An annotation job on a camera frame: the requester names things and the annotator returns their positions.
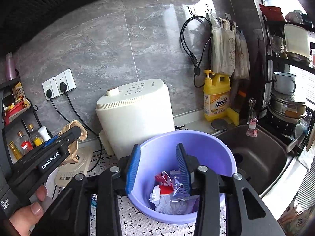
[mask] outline yellow dish soap bottle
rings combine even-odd
[[[223,118],[230,105],[230,78],[227,75],[216,75],[211,70],[205,70],[204,79],[204,116],[206,120]]]

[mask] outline printed countertop mat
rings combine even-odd
[[[90,168],[94,166],[99,158],[100,152],[94,152],[90,164]],[[108,156],[103,153],[100,159],[100,163],[96,168],[87,174],[87,176],[95,176],[107,168],[115,165],[117,158],[115,156]],[[55,199],[62,191],[61,187],[57,187],[55,184],[50,183],[46,185],[48,188],[48,195]],[[185,225],[174,225],[156,222],[146,215],[140,213],[135,206],[125,196],[118,196],[120,223],[123,236],[189,236],[193,235],[195,229],[195,223]],[[220,236],[226,234],[226,215],[225,207],[220,209]],[[96,235],[96,222],[91,219],[90,222],[91,235]]]

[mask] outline wine glass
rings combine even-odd
[[[281,37],[276,35],[270,36],[270,45],[277,57],[280,57],[280,54],[284,53],[284,44]]]

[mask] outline glass cup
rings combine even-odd
[[[280,57],[280,54],[284,53],[284,44],[281,37],[276,35],[270,36],[270,46],[277,57]]]
[[[306,134],[308,133],[308,127],[311,123],[311,119],[312,119],[312,113],[308,110],[306,110],[306,117],[303,119],[300,119],[300,124],[302,125],[302,129],[303,132],[305,132]]]

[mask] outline white rice cooker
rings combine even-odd
[[[96,114],[118,159],[130,155],[135,144],[174,131],[169,90],[160,79],[107,90]]]

